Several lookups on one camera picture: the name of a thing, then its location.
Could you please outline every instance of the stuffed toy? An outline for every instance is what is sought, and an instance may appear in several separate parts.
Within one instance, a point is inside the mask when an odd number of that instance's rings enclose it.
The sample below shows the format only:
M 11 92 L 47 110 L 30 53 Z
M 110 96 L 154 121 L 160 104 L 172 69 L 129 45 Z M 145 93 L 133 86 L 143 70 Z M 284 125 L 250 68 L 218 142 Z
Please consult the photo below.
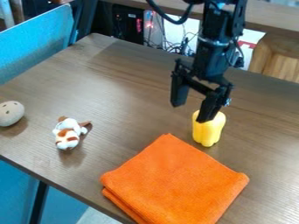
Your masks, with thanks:
M 52 133 L 56 136 L 56 147 L 60 150 L 71 150 L 80 142 L 80 136 L 86 135 L 86 126 L 91 122 L 77 122 L 73 118 L 61 116 Z
M 0 103 L 0 127 L 17 123 L 24 116 L 24 106 L 18 101 Z

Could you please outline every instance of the yellow bell pepper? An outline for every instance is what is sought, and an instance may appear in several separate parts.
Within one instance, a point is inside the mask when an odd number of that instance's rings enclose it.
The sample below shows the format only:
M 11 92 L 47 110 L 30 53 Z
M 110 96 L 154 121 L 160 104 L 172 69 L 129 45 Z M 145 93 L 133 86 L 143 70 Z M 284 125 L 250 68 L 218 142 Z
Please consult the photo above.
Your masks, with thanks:
M 198 111 L 192 116 L 192 136 L 195 142 L 211 147 L 220 140 L 221 131 L 226 124 L 226 116 L 222 112 L 218 112 L 215 118 L 209 122 L 199 123 Z

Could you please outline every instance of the wooden table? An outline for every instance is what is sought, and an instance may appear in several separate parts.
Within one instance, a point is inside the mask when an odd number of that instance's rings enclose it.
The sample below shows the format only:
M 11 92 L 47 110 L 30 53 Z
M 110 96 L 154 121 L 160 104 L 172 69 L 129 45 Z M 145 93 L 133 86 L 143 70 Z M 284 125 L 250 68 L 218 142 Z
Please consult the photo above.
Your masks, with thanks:
M 249 185 L 219 223 L 299 222 L 299 85 L 231 69 L 236 85 L 220 142 L 191 139 L 191 114 L 202 96 L 170 105 L 177 55 L 90 35 L 0 87 L 1 100 L 25 105 L 25 118 L 0 129 L 1 159 L 119 221 L 131 222 L 101 195 L 98 177 L 163 133 L 185 140 L 238 172 Z M 70 153 L 54 147 L 59 116 L 93 121 Z
M 145 0 L 102 0 L 112 4 L 123 4 L 148 10 L 149 5 Z M 167 13 L 182 15 L 187 7 L 183 0 L 155 0 Z M 191 18 L 201 19 L 203 5 L 193 8 Z M 284 6 L 276 3 L 266 3 L 258 0 L 248 0 L 246 12 L 246 28 L 281 34 L 284 36 L 298 37 L 299 8 Z

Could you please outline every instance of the microfiber towel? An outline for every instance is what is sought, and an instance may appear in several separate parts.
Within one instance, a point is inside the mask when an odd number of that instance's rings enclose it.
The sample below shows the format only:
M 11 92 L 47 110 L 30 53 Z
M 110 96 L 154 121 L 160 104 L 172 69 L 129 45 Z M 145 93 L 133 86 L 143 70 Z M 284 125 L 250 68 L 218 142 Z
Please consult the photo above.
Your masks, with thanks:
M 138 223 L 215 223 L 249 178 L 171 134 L 100 178 L 102 193 Z

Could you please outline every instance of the blue panel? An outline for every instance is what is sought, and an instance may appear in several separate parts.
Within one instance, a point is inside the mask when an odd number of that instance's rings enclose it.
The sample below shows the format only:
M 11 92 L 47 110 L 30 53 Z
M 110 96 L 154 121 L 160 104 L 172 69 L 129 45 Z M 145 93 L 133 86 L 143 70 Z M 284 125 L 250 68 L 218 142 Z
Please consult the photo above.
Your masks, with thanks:
M 87 208 L 86 204 L 50 188 L 41 224 L 74 224 Z
M 0 223 L 28 223 L 38 181 L 0 161 Z
M 0 85 L 67 47 L 73 28 L 69 5 L 0 32 Z
M 38 181 L 17 168 L 0 161 L 0 223 L 29 223 Z M 74 224 L 87 205 L 50 187 L 42 224 Z

